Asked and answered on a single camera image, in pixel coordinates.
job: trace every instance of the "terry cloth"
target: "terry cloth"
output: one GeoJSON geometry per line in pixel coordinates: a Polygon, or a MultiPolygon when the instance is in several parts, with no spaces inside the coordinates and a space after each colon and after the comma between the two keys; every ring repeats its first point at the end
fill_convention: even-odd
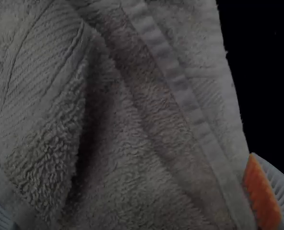
{"type": "Polygon", "coordinates": [[[0,204],[21,229],[256,228],[214,0],[0,0],[0,204]]]}

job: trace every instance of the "folded towel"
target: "folded towel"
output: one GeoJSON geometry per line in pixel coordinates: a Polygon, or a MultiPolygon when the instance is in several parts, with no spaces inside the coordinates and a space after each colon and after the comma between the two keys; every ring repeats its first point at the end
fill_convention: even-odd
{"type": "Polygon", "coordinates": [[[214,0],[0,2],[0,204],[21,229],[251,230],[248,156],[214,0]]]}

